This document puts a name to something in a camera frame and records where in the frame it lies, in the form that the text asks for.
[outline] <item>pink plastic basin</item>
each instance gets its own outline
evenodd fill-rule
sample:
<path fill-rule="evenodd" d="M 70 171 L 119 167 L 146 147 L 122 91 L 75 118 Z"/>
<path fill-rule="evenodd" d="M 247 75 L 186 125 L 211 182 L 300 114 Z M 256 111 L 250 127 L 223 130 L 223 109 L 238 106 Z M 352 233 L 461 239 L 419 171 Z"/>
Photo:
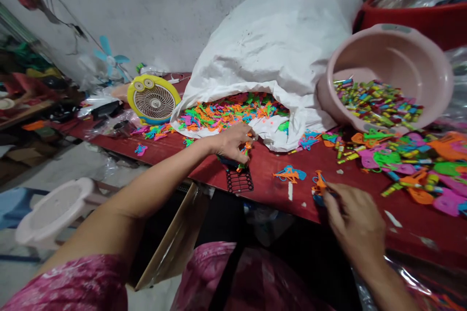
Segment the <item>pink plastic basin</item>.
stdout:
<path fill-rule="evenodd" d="M 353 75 L 356 82 L 379 79 L 399 87 L 405 97 L 416 98 L 424 106 L 415 128 L 438 118 L 448 106 L 454 86 L 452 68 L 441 49 L 419 31 L 394 25 L 377 24 L 344 41 L 331 56 L 326 74 L 318 82 L 321 108 L 339 124 L 352 124 L 357 130 L 381 129 L 351 114 L 340 102 L 334 81 Z M 407 133 L 404 126 L 391 132 Z"/>

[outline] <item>white sack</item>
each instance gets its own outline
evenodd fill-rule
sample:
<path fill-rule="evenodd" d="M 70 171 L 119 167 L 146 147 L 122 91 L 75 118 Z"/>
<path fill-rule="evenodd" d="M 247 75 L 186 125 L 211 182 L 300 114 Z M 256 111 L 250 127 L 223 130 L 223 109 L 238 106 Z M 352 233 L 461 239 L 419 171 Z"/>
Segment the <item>white sack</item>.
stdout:
<path fill-rule="evenodd" d="M 264 91 L 290 109 L 288 136 L 277 130 L 287 120 L 253 120 L 250 125 L 271 150 L 298 146 L 304 131 L 324 131 L 335 125 L 320 110 L 316 83 L 332 52 L 351 35 L 355 5 L 347 0 L 246 0 L 211 35 L 172 114 L 178 117 L 197 101 L 210 102 L 239 92 Z M 187 137 L 212 135 L 179 130 Z"/>

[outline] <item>white plastic stool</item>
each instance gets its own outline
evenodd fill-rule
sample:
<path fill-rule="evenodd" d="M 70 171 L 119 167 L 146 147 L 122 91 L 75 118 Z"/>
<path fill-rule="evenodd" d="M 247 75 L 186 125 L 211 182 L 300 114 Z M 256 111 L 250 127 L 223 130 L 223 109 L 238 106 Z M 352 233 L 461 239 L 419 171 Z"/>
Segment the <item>white plastic stool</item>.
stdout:
<path fill-rule="evenodd" d="M 37 202 L 33 211 L 21 220 L 16 229 L 16 241 L 34 248 L 58 249 L 60 245 L 55 239 L 61 231 L 106 202 L 108 198 L 99 189 L 119 190 L 88 177 L 56 188 Z"/>

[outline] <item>yellow fan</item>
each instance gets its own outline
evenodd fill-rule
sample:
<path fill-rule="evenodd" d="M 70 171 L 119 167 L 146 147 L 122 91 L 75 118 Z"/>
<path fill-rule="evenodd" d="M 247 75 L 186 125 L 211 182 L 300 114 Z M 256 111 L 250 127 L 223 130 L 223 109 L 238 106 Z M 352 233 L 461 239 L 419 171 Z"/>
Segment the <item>yellow fan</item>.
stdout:
<path fill-rule="evenodd" d="M 142 125 L 164 124 L 181 101 L 173 85 L 154 75 L 137 76 L 128 87 L 128 103 Z"/>

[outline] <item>red tabletop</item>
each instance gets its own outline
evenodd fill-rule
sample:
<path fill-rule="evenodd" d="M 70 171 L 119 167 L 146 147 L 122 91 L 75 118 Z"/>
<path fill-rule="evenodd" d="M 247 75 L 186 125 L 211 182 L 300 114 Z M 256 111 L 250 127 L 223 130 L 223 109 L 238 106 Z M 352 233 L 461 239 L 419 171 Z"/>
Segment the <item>red tabletop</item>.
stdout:
<path fill-rule="evenodd" d="M 184 89 L 186 81 L 179 85 L 181 86 L 178 89 Z M 86 130 L 95 124 L 94 121 L 71 121 L 55 127 L 62 131 L 68 130 L 71 136 L 83 139 Z M 90 142 L 151 165 L 185 147 L 183 136 L 178 133 L 169 134 L 157 141 L 136 135 L 127 139 L 97 136 Z M 148 146 L 142 157 L 136 157 L 135 154 L 138 142 Z M 467 220 L 464 217 L 450 217 L 432 206 L 420 205 L 405 191 L 394 192 L 386 198 L 381 197 L 380 193 L 392 183 L 391 180 L 383 174 L 363 173 L 357 166 L 358 159 L 338 165 L 336 152 L 325 147 L 322 142 L 313 145 L 311 151 L 291 155 L 275 154 L 261 142 L 256 142 L 249 155 L 254 190 L 238 195 L 319 223 L 325 216 L 325 210 L 315 205 L 311 187 L 315 185 L 312 181 L 315 171 L 321 170 L 326 181 L 358 187 L 373 196 L 388 226 L 389 248 L 447 267 L 467 268 Z M 272 176 L 286 165 L 292 165 L 307 174 L 304 181 L 298 180 L 293 185 L 292 200 L 288 198 L 288 183 Z M 189 177 L 227 190 L 226 172 L 215 156 L 203 161 Z M 396 228 L 385 210 L 393 214 L 403 227 Z"/>

